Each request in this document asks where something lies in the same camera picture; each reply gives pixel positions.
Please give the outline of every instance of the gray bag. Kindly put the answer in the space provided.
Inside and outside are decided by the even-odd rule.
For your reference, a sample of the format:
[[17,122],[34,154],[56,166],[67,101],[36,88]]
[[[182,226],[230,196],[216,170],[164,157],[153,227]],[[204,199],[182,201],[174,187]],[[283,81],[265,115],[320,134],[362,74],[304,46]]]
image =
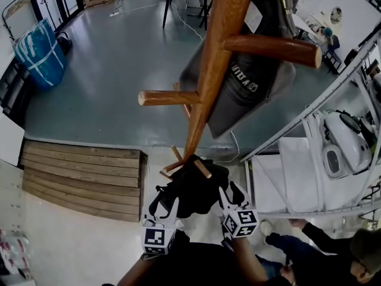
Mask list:
[[[263,18],[256,35],[292,38],[295,26],[292,10],[298,0],[252,0]],[[252,34],[246,24],[241,35]],[[200,44],[180,75],[180,90],[194,91],[204,49]],[[218,138],[263,104],[280,97],[293,84],[293,64],[261,55],[237,53],[230,59],[220,93],[214,103],[208,125],[213,138]]]

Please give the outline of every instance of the gray floor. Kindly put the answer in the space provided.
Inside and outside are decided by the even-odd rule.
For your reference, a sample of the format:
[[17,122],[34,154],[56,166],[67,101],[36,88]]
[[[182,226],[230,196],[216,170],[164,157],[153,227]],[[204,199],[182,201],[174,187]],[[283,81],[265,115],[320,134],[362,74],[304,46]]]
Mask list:
[[[185,144],[188,124],[178,106],[141,107],[141,90],[172,90],[200,39],[177,17],[174,6],[162,29],[165,0],[122,0],[88,9],[66,29],[73,40],[60,85],[36,94],[26,116],[27,137],[122,146]],[[184,0],[173,0],[181,18],[201,36],[199,18],[187,17]],[[327,68],[297,66],[295,86],[236,129],[239,146],[259,146],[297,116],[335,79]],[[207,129],[201,148],[234,148],[227,135],[213,141]]]

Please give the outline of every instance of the white sneaker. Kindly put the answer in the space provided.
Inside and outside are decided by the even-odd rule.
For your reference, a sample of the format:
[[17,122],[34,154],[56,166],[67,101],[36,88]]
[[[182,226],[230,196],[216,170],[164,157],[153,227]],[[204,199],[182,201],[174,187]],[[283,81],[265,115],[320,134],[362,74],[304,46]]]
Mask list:
[[267,220],[262,220],[260,223],[260,229],[265,237],[268,237],[271,233],[273,233],[273,226]]

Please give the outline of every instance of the wooden coat rack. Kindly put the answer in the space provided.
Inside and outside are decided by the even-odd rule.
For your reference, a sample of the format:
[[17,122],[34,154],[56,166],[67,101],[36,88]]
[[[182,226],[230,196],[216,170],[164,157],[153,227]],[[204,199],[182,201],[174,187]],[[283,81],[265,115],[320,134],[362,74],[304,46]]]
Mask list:
[[142,91],[140,105],[182,105],[189,116],[185,153],[179,161],[163,168],[169,172],[192,155],[201,139],[228,67],[232,52],[263,55],[315,69],[321,64],[319,47],[304,41],[260,35],[240,35],[250,0],[213,0],[200,75],[195,92]]

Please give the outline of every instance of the jeans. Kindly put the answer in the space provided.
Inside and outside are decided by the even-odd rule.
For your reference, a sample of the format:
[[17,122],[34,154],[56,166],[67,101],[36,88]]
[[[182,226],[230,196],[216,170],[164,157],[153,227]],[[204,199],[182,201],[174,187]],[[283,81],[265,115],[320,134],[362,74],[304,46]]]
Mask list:
[[[268,237],[266,237],[266,243],[281,249],[294,264],[304,262],[314,257],[320,257],[322,255],[320,251],[316,250],[311,245],[290,235],[271,233]],[[272,262],[263,259],[260,256],[257,256],[257,258],[262,264],[262,267],[266,271],[269,279],[272,279],[280,274],[280,269],[283,267],[281,263]]]

